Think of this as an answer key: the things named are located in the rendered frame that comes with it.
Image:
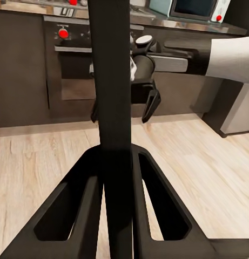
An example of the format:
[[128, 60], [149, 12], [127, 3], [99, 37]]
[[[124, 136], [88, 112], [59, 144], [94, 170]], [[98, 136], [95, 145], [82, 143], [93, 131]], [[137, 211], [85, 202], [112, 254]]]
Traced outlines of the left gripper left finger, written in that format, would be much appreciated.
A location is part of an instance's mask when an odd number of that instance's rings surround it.
[[103, 190], [97, 145], [84, 152], [0, 259], [96, 259]]

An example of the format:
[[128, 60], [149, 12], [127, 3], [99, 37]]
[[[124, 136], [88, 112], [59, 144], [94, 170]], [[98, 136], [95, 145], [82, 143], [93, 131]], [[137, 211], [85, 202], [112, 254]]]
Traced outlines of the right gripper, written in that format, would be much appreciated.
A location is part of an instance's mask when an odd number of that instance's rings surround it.
[[[153, 113], [161, 102], [159, 90], [156, 88], [150, 68], [144, 63], [135, 63], [137, 69], [134, 74], [134, 81], [131, 82], [131, 104], [146, 104], [142, 122], [150, 120]], [[94, 103], [90, 116], [93, 122], [98, 119], [97, 102]]]

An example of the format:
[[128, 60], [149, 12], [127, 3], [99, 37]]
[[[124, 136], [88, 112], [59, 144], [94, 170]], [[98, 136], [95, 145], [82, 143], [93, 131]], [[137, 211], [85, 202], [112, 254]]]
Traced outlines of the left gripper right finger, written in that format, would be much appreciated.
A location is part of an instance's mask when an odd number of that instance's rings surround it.
[[[221, 259], [150, 152], [131, 144], [133, 259]], [[163, 241], [151, 237], [143, 180]]]

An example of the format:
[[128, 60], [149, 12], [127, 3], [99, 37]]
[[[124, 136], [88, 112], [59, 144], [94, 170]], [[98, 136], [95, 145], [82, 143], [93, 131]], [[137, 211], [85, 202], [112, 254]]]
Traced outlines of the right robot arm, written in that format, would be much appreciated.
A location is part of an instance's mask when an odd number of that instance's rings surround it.
[[[147, 35], [135, 41], [130, 59], [131, 104], [146, 104], [143, 123], [150, 120], [161, 102], [153, 72], [212, 76], [249, 84], [249, 37], [166, 38], [161, 50], [159, 41]], [[93, 62], [90, 75], [94, 77]], [[97, 102], [90, 118], [93, 122], [98, 119]]]

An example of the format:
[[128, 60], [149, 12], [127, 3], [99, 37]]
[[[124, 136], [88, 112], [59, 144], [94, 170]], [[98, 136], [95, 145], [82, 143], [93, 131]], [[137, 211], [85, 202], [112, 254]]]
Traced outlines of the poster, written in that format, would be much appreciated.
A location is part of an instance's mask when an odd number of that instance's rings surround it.
[[87, 0], [110, 259], [133, 259], [130, 0]]

